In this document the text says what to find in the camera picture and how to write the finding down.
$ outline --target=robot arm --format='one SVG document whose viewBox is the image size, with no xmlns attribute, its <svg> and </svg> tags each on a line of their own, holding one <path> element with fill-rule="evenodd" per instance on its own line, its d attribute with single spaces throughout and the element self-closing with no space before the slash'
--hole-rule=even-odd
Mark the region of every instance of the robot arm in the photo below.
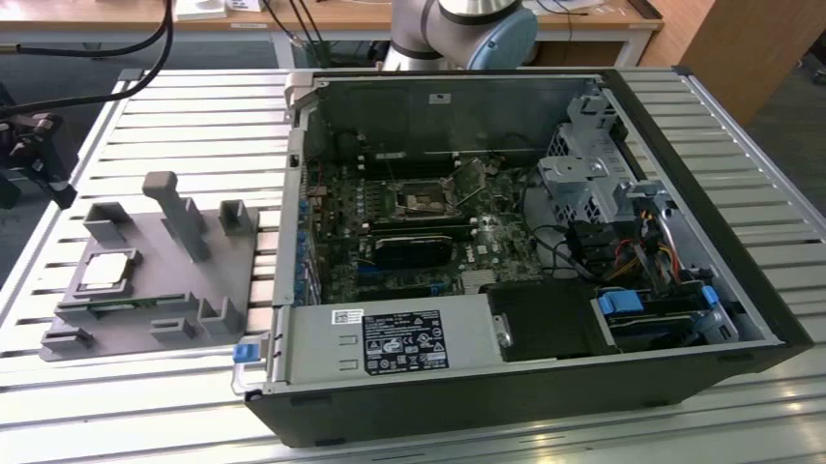
<svg viewBox="0 0 826 464">
<path fill-rule="evenodd" d="M 521 0 L 395 0 L 385 71 L 519 67 L 531 52 L 536 18 Z"/>
</svg>

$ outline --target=wooden desk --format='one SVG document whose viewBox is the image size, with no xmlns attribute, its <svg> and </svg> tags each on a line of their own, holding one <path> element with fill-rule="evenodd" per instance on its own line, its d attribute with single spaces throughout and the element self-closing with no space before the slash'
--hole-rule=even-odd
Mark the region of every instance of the wooden desk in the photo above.
<svg viewBox="0 0 826 464">
<path fill-rule="evenodd" d="M 278 19 L 300 31 L 293 11 L 284 1 L 274 2 Z M 389 39 L 389 5 L 367 5 L 341 0 L 316 3 L 305 0 L 324 39 L 372 41 Z M 609 0 L 616 11 L 572 16 L 575 42 L 623 43 L 616 66 L 635 66 L 648 44 L 649 34 L 661 21 L 643 19 L 625 0 Z M 0 43 L 128 43 L 138 41 L 157 27 L 162 0 L 0 0 Z M 228 12 L 221 19 L 182 21 L 176 24 L 176 40 L 269 41 L 278 66 L 294 66 L 286 35 L 268 13 Z M 568 40 L 568 19 L 559 14 L 539 16 L 540 42 Z"/>
<path fill-rule="evenodd" d="M 649 0 L 644 66 L 687 66 L 744 126 L 826 27 L 826 0 Z"/>
</svg>

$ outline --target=desk leg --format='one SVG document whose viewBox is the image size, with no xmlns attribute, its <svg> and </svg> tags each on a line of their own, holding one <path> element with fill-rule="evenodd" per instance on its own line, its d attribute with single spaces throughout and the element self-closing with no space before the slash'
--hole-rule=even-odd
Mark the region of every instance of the desk leg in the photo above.
<svg viewBox="0 0 826 464">
<path fill-rule="evenodd" d="M 631 32 L 631 37 L 621 46 L 619 55 L 616 55 L 615 66 L 625 68 L 639 64 L 643 51 L 645 51 L 645 45 L 648 45 L 651 32 L 648 29 L 639 29 Z"/>
<path fill-rule="evenodd" d="M 278 68 L 290 70 L 294 68 L 293 45 L 289 43 L 289 37 L 282 31 L 269 32 L 269 41 L 274 48 L 274 59 L 278 62 Z"/>
</svg>

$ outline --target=slotted aluminum surface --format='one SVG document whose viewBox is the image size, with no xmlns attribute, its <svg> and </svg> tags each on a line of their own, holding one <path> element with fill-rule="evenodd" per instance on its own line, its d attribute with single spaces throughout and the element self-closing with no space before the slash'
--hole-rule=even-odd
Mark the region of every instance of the slotted aluminum surface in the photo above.
<svg viewBox="0 0 826 464">
<path fill-rule="evenodd" d="M 286 74 L 169 71 L 130 101 L 102 110 L 84 152 L 81 197 L 53 224 L 49 209 L 32 238 L 33 258 L 18 263 L 0 294 L 0 305 L 10 302 L 0 330 L 0 462 L 723 463 L 823 457 L 822 217 L 689 78 L 669 70 L 621 73 L 816 341 L 810 351 L 672 407 L 332 449 L 278 444 L 230 392 L 230 347 L 41 362 L 40 336 L 88 237 L 80 218 L 106 200 L 133 213 L 156 211 L 138 195 L 148 170 L 173 169 L 178 190 L 200 209 L 229 198 L 261 209 L 249 332 L 268 328 Z M 639 147 L 631 149 L 653 177 Z M 608 387 L 595 386 L 593 394 Z"/>
</svg>

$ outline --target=cable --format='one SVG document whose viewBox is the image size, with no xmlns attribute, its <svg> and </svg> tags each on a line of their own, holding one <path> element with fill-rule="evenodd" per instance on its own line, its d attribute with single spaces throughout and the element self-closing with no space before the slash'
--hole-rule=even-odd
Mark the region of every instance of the cable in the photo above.
<svg viewBox="0 0 826 464">
<path fill-rule="evenodd" d="M 304 23 L 304 18 L 300 15 L 300 13 L 297 12 L 297 7 L 294 6 L 294 1 L 289 0 L 289 6 L 293 9 L 293 13 L 294 13 L 294 18 L 297 19 L 297 24 L 300 24 L 300 29 L 304 31 L 304 36 L 306 38 L 306 42 L 309 43 L 309 47 L 312 48 L 312 56 L 315 57 L 316 61 L 320 62 L 321 67 L 324 68 L 324 63 L 323 63 L 323 57 L 321 54 L 319 53 L 319 49 L 315 46 L 315 41 L 312 40 L 312 36 L 309 35 L 309 30 L 306 29 L 306 24 Z"/>
<path fill-rule="evenodd" d="M 605 283 L 603 279 L 597 278 L 593 274 L 591 274 L 591 272 L 587 269 L 584 269 L 584 267 L 579 263 L 576 263 L 569 256 L 563 254 L 553 246 L 547 245 L 547 243 L 541 239 L 539 239 L 535 235 L 532 236 L 532 239 L 536 240 L 536 243 L 544 249 L 547 249 L 551 253 L 553 253 L 553 256 L 557 256 L 559 259 L 561 259 L 572 267 L 572 269 L 576 271 L 576 273 L 584 280 L 593 282 L 593 283 Z"/>
<path fill-rule="evenodd" d="M 134 45 L 124 46 L 122 48 L 114 48 L 112 50 L 61 50 L 58 48 L 37 48 L 17 45 L 17 55 L 65 56 L 74 58 L 109 58 L 112 56 L 128 55 L 129 53 L 142 50 L 157 42 L 166 31 L 166 19 L 170 18 L 172 9 L 166 9 L 164 11 L 164 18 L 161 19 L 160 25 L 148 39 Z"/>
<path fill-rule="evenodd" d="M 633 258 L 631 261 L 628 261 L 624 266 L 621 266 L 621 268 L 619 268 L 607 278 L 607 281 L 613 280 L 615 278 L 617 278 L 619 276 L 621 276 L 623 274 L 625 274 L 628 271 L 631 271 L 631 269 L 633 269 L 633 267 L 640 264 L 640 260 L 639 258 Z"/>
<path fill-rule="evenodd" d="M 306 19 L 309 19 L 309 24 L 312 25 L 312 29 L 315 30 L 315 35 L 319 38 L 319 46 L 321 47 L 321 50 L 324 51 L 324 63 L 321 63 L 321 67 L 323 68 L 328 68 L 331 65 L 331 56 L 329 56 L 329 51 L 327 50 L 327 45 L 324 43 L 324 38 L 321 38 L 321 31 L 319 31 L 319 26 L 315 24 L 315 18 L 312 17 L 312 13 L 309 12 L 309 10 L 306 9 L 306 5 L 304 4 L 304 0 L 297 0 L 297 3 L 300 3 L 300 7 L 302 8 L 304 12 L 306 13 Z"/>
<path fill-rule="evenodd" d="M 659 250 L 668 255 L 668 259 L 671 260 L 671 273 L 673 274 L 673 280 L 676 283 L 680 283 L 680 261 L 676 258 L 676 254 L 673 253 L 671 248 L 663 244 L 659 244 Z"/>
<path fill-rule="evenodd" d="M 296 46 L 297 48 L 300 48 L 301 50 L 306 50 L 306 53 L 309 53 L 309 56 L 312 56 L 315 60 L 320 62 L 319 57 L 315 54 L 315 48 L 312 49 L 306 48 L 305 42 L 294 35 L 293 31 L 286 29 L 286 26 L 278 19 L 278 16 L 274 15 L 274 11 L 272 10 L 272 7 L 269 6 L 269 0 L 262 0 L 262 5 L 264 7 L 266 7 L 266 11 L 269 12 L 269 15 L 272 16 L 272 20 L 274 21 L 274 24 L 278 26 L 278 29 L 281 29 L 281 32 L 284 32 L 284 34 L 286 35 L 286 38 L 289 39 L 290 44 Z"/>
<path fill-rule="evenodd" d="M 551 0 L 556 6 L 559 8 L 561 8 L 565 12 L 555 12 L 553 10 L 551 10 L 549 8 L 547 8 L 544 6 L 544 4 L 541 3 L 541 0 L 536 0 L 536 4 L 539 5 L 539 7 L 541 8 L 541 10 L 544 10 L 547 13 L 549 13 L 551 15 L 564 15 L 565 19 L 568 20 L 568 43 L 565 45 L 565 51 L 563 52 L 563 66 L 565 65 L 565 63 L 568 62 L 568 52 L 569 52 L 569 43 L 572 42 L 572 21 L 569 20 L 571 16 L 588 16 L 588 13 L 571 13 L 568 10 L 568 7 L 565 7 L 561 3 L 559 3 L 559 0 Z"/>
<path fill-rule="evenodd" d="M 164 68 L 164 65 L 166 64 L 166 59 L 169 58 L 169 52 L 172 51 L 172 43 L 174 40 L 174 25 L 172 22 L 172 0 L 166 0 L 166 13 L 168 14 L 164 16 L 164 22 L 166 24 L 166 40 L 164 42 L 164 50 L 157 57 L 157 61 L 154 62 L 152 69 L 145 74 L 142 79 L 137 82 L 134 87 L 122 92 L 117 92 L 116 94 L 40 101 L 36 103 L 18 104 L 16 106 L 0 106 L 0 119 L 8 118 L 10 116 L 17 116 L 18 114 L 32 113 L 34 111 L 65 108 L 68 106 L 78 106 L 81 104 L 116 102 L 118 100 L 132 97 L 137 92 L 140 92 L 149 85 L 149 82 L 152 82 L 152 80 L 157 76 L 157 73 Z"/>
</svg>

